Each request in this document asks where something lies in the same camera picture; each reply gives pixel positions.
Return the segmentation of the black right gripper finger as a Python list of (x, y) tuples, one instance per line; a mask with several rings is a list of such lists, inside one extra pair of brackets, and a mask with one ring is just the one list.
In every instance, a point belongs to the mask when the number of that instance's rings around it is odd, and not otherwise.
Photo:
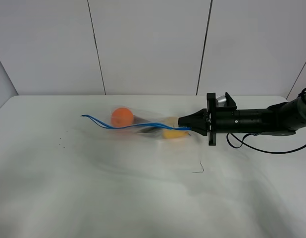
[(206, 127), (207, 109), (201, 109), (178, 119), (179, 127)]
[(200, 135), (207, 135), (207, 126), (206, 125), (190, 125), (191, 131), (194, 131)]

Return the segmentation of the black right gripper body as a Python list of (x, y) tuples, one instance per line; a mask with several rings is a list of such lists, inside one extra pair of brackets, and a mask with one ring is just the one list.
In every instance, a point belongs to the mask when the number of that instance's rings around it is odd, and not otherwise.
[(236, 133), (239, 129), (238, 110), (227, 110), (216, 107), (216, 94), (207, 93), (207, 125), (208, 145), (216, 145), (216, 135), (220, 133)]

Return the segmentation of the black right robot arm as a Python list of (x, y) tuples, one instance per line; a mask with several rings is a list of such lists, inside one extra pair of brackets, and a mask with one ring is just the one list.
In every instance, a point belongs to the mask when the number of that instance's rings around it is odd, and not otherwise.
[(306, 127), (306, 88), (296, 99), (266, 109), (239, 110), (228, 93), (219, 98), (208, 93), (206, 101), (207, 108), (180, 117), (178, 125), (208, 136), (210, 146), (216, 145), (217, 134), (289, 136)]

